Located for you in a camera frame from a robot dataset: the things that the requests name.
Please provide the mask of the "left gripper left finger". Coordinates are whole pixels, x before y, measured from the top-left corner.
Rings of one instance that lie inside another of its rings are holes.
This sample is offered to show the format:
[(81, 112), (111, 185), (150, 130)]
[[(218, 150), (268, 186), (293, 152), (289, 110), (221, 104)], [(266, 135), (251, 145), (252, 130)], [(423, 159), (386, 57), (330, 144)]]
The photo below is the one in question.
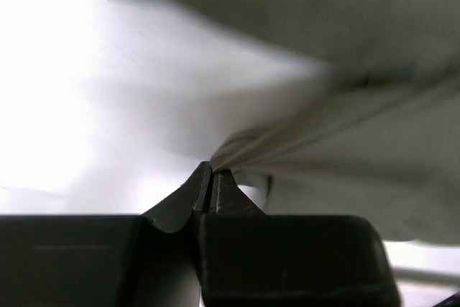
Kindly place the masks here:
[(3, 306), (197, 306), (193, 213), (211, 182), (202, 162), (143, 214), (5, 215)]

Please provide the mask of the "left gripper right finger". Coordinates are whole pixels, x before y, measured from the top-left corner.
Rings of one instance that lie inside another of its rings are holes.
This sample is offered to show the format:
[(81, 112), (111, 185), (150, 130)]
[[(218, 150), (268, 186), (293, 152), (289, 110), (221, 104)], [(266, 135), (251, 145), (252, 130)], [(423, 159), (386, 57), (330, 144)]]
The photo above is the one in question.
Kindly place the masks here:
[(273, 216), (212, 176), (198, 243), (207, 306), (399, 306), (383, 243), (357, 216)]

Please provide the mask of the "olive green shorts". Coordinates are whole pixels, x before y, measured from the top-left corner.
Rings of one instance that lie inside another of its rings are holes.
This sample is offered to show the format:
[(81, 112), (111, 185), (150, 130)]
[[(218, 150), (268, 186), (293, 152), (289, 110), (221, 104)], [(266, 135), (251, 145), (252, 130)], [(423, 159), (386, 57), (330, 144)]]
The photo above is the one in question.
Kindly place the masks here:
[(231, 135), (213, 169), (272, 178), (271, 213), (459, 243), (459, 0), (173, 1), (336, 68), (297, 114)]

